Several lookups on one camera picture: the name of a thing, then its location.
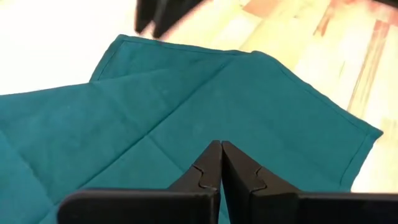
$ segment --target black plastic piece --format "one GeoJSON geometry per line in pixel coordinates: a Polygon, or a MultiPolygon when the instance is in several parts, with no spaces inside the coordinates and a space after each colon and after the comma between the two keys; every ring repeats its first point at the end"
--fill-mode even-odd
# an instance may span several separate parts
{"type": "Polygon", "coordinates": [[[392,7],[398,8],[398,0],[375,0],[387,5],[390,5],[392,7]]]}
{"type": "Polygon", "coordinates": [[[398,195],[302,192],[226,141],[213,141],[168,189],[77,192],[58,222],[216,224],[221,176],[232,224],[398,223],[398,195]]]}
{"type": "Polygon", "coordinates": [[[160,38],[176,22],[202,1],[203,0],[138,0],[136,31],[141,33],[151,21],[154,21],[155,29],[152,35],[155,38],[160,38]]]}
{"type": "Polygon", "coordinates": [[[232,224],[293,223],[299,189],[223,142],[223,185],[232,224]]]}
{"type": "Polygon", "coordinates": [[[222,147],[213,141],[191,168],[164,190],[89,189],[61,204],[59,224],[217,224],[222,147]]]}

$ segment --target wooden floor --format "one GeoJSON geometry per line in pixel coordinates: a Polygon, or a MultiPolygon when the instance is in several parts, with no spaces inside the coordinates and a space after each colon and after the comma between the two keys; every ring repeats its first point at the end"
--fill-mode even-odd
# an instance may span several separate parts
{"type": "MultiPolygon", "coordinates": [[[[0,94],[87,82],[117,34],[137,35],[134,2],[0,0],[0,94]]],[[[207,0],[164,41],[274,56],[384,131],[353,191],[398,193],[397,9],[370,0],[207,0]]]]}
{"type": "Polygon", "coordinates": [[[164,40],[260,50],[280,60],[384,131],[352,190],[398,192],[398,9],[368,0],[251,0],[243,6],[214,1],[164,40]]]}

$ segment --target teal cloth napkin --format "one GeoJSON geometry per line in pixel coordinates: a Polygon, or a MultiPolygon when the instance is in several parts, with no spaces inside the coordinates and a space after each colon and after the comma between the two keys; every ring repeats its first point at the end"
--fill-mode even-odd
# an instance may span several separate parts
{"type": "Polygon", "coordinates": [[[301,190],[349,191],[382,134],[266,54],[125,35],[89,83],[0,108],[0,223],[56,223],[77,189],[166,188],[213,139],[301,190]]]}

